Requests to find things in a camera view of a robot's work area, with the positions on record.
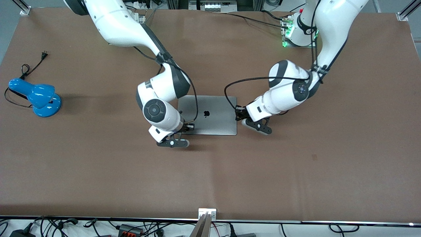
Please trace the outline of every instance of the power adapter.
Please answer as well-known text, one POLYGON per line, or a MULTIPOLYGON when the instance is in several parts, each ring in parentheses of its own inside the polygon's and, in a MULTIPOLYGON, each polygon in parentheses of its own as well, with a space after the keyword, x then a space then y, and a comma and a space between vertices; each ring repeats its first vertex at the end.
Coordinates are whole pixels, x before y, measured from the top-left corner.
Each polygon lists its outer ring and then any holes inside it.
POLYGON ((22 229, 17 229, 10 234, 10 237, 35 237, 35 235, 31 233, 25 233, 25 231, 22 229))

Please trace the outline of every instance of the table surface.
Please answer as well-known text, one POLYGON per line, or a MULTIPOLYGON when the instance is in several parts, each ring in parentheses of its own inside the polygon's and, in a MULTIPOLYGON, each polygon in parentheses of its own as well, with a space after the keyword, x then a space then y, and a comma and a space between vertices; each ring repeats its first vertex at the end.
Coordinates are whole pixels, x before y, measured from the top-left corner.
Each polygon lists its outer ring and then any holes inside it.
MULTIPOLYGON (((279 28, 235 16, 158 10, 149 24, 200 95, 283 59, 311 64, 310 49, 282 47, 279 28)), ((54 85, 63 105, 38 118, 0 100, 1 215, 195 218, 209 207, 218 219, 421 222, 421 64, 394 14, 360 14, 317 94, 271 118, 270 136, 239 124, 237 136, 189 136, 187 149, 157 147, 137 106, 158 65, 67 8, 20 19, 0 89, 44 50, 27 80, 54 85)), ((267 89, 228 93, 246 105, 267 89)))

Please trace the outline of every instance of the metal post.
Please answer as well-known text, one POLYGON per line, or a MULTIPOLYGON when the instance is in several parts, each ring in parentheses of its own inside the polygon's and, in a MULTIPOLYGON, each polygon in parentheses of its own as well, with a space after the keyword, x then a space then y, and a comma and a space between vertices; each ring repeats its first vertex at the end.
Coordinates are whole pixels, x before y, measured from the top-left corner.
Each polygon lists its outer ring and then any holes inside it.
POLYGON ((400 22, 407 22, 408 16, 411 15, 419 6, 421 5, 421 0, 413 0, 408 6, 406 6, 402 11, 396 13, 396 17, 400 22))
POLYGON ((212 212, 207 211, 202 214, 197 221, 190 237, 209 237, 211 232, 212 212))
POLYGON ((20 9, 21 9, 21 16, 29 16, 29 11, 31 10, 31 6, 26 4, 23 0, 12 0, 20 9))

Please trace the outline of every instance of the red wire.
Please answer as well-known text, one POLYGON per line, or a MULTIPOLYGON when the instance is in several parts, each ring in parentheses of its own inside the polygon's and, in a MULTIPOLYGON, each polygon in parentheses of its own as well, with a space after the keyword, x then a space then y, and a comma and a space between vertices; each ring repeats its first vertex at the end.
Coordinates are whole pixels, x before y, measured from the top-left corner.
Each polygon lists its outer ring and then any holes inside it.
POLYGON ((218 234, 218 237, 221 237, 221 236, 219 235, 219 231, 218 231, 218 228, 216 227, 215 223, 213 223, 213 222, 212 222, 212 225, 215 227, 215 230, 216 230, 216 233, 218 234))

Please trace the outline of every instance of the gray floor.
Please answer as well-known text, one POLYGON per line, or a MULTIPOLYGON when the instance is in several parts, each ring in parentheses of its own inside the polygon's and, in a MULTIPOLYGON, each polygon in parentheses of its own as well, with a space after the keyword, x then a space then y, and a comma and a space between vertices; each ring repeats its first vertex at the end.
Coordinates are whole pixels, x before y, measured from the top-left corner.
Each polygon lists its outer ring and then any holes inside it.
MULTIPOLYGON (((374 3, 377 1, 381 12, 398 12, 402 10, 411 0, 369 0, 362 12, 376 12, 374 3)), ((64 7, 62 0, 26 0, 32 7, 64 7)), ((305 0, 284 0, 282 5, 275 11, 289 11, 304 3, 305 0)), ((266 10, 274 7, 265 3, 266 10)), ((19 21, 19 8, 11 0, 0 0, 0 63, 6 53, 13 32, 19 21)), ((415 41, 421 41, 421 8, 417 9, 409 17, 412 37, 415 41)), ((415 43, 418 55, 421 59, 421 43, 415 43)))

